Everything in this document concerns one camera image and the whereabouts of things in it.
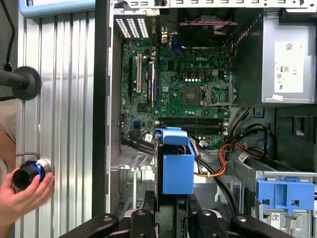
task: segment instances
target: blue plastic bracket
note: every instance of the blue plastic bracket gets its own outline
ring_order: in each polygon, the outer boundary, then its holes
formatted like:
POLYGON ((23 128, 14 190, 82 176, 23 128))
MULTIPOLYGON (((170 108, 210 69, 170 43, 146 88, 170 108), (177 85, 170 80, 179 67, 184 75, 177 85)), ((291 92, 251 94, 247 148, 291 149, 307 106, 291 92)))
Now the blue plastic bracket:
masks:
POLYGON ((193 194, 195 156, 187 132, 178 127, 157 129, 157 132, 164 145, 186 147, 185 154, 163 155, 163 194, 193 194))
POLYGON ((315 202, 315 185, 300 182, 298 178, 282 181, 257 181, 257 199, 267 209, 283 209, 288 214, 294 210, 313 210, 315 202))
POLYGON ((95 0, 64 0, 57 3, 29 5, 29 0, 19 0, 19 10, 24 17, 37 18, 95 9, 95 0))

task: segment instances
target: finger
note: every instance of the finger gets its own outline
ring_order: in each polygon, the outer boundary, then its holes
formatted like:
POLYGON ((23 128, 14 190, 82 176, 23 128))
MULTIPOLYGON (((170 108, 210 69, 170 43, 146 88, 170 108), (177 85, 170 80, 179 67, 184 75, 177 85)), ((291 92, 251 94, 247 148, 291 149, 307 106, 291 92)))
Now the finger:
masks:
POLYGON ((8 173, 2 183, 1 189, 2 188, 11 188, 12 187, 12 173, 8 173))
POLYGON ((19 204, 21 202, 24 202, 28 200, 36 191, 40 183, 40 176, 36 175, 32 181, 32 183, 24 190, 21 191, 14 196, 12 196, 11 203, 13 204, 19 204))
POLYGON ((34 210, 38 208, 39 206, 42 206, 44 203, 46 203, 52 196, 54 191, 54 176, 51 177, 50 183, 46 187, 45 191, 41 194, 39 198, 34 200, 28 208, 31 210, 34 210))
POLYGON ((20 203, 21 207, 27 207, 29 206, 31 203, 33 203, 33 201, 35 201, 36 199, 38 199, 39 197, 42 196, 42 194, 45 192, 45 190, 48 188, 48 186, 51 183, 52 180, 52 173, 48 173, 45 178, 43 179, 43 181, 40 183, 40 185, 37 187, 37 189, 35 190, 35 192, 32 194, 31 197, 25 199, 23 202, 20 203))

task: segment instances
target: metal side panel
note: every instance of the metal side panel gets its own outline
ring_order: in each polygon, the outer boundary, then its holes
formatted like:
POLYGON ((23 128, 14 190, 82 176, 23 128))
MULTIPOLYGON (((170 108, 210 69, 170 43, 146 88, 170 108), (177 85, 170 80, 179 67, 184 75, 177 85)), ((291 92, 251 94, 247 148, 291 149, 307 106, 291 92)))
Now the metal side panel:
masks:
POLYGON ((19 103, 17 153, 50 161, 55 187, 50 201, 16 222, 16 238, 57 238, 91 218, 94 44, 94 12, 19 15, 18 66, 40 73, 42 91, 19 103))

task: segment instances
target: barcode label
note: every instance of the barcode label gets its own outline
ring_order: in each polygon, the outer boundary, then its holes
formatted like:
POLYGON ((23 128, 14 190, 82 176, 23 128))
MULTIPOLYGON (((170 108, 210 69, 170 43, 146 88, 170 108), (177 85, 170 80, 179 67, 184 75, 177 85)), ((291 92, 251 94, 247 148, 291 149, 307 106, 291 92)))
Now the barcode label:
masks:
POLYGON ((239 155, 238 160, 240 160, 242 163, 248 158, 248 154, 243 152, 241 155, 239 155))
POLYGON ((281 214, 272 213, 271 214, 271 226, 276 228, 276 229, 279 229, 280 218, 281 218, 281 214))
POLYGON ((293 43, 286 44, 286 50, 287 51, 292 51, 293 50, 293 43))
POLYGON ((150 134, 146 134, 146 135, 145 135, 145 139, 144 139, 144 140, 145 140, 146 142, 149 142, 149 143, 150 143, 150 142, 152 141, 152 138, 153 138, 153 136, 152 136, 152 135, 150 135, 150 134))

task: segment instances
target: white sticker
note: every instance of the white sticker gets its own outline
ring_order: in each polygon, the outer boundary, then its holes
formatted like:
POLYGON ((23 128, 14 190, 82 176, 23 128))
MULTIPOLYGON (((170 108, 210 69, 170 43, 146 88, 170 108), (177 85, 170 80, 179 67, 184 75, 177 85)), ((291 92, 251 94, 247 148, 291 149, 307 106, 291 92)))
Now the white sticker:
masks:
POLYGON ((145 135, 145 141, 147 141, 147 142, 149 142, 149 143, 152 141, 152 138, 153 138, 153 136, 150 135, 150 134, 146 134, 146 135, 145 135))
POLYGON ((283 96, 280 96, 280 95, 273 94, 272 98, 278 101, 283 101, 283 96))
POLYGON ((248 158, 248 154, 246 152, 243 152, 241 155, 239 155, 238 160, 240 160, 242 163, 248 158))
POLYGON ((280 217, 281 217, 281 214, 279 214, 279 213, 272 213, 271 214, 271 226, 272 227, 279 229, 280 217))
POLYGON ((301 42, 275 41, 275 93, 302 93, 304 49, 301 42))
POLYGON ((168 87, 162 87, 162 91, 167 93, 168 92, 168 87))

